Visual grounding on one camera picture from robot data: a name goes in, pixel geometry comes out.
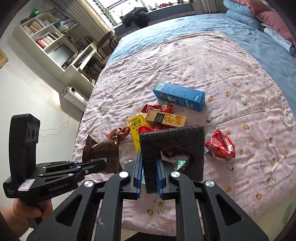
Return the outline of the left hand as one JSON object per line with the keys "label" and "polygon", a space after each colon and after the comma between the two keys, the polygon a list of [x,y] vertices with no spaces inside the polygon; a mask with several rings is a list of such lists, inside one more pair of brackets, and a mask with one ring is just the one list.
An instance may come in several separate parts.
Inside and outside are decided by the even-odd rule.
{"label": "left hand", "polygon": [[20,199],[15,199],[12,207],[1,208],[1,214],[11,229],[27,231],[30,227],[29,218],[45,220],[53,211],[52,200],[45,201],[45,210],[22,204]]}

